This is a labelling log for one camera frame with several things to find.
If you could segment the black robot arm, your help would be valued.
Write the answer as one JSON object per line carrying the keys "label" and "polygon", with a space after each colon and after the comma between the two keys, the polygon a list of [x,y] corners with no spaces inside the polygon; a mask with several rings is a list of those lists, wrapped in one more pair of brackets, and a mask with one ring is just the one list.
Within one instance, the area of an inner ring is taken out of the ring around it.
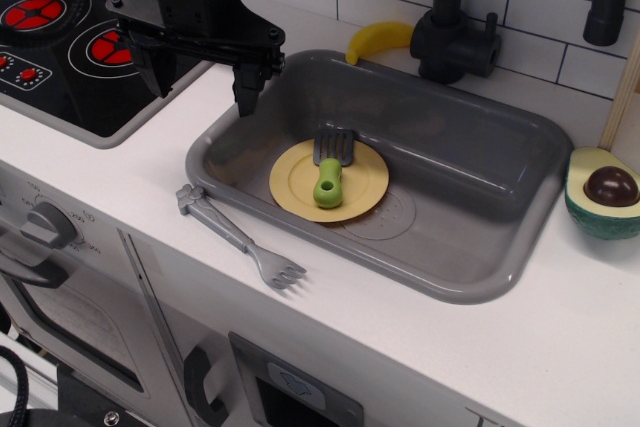
{"label": "black robot arm", "polygon": [[265,83],[284,68],[284,31],[242,0],[109,0],[141,78],[158,97],[172,89],[180,55],[232,67],[239,114],[251,115]]}

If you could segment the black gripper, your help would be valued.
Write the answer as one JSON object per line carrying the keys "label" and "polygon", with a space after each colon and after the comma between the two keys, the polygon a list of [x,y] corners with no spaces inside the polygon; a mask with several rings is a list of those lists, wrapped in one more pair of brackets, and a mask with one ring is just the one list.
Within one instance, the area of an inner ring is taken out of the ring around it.
{"label": "black gripper", "polygon": [[284,31],[242,0],[108,0],[123,40],[149,90],[166,98],[176,57],[233,67],[240,117],[254,113],[267,80],[284,68]]}

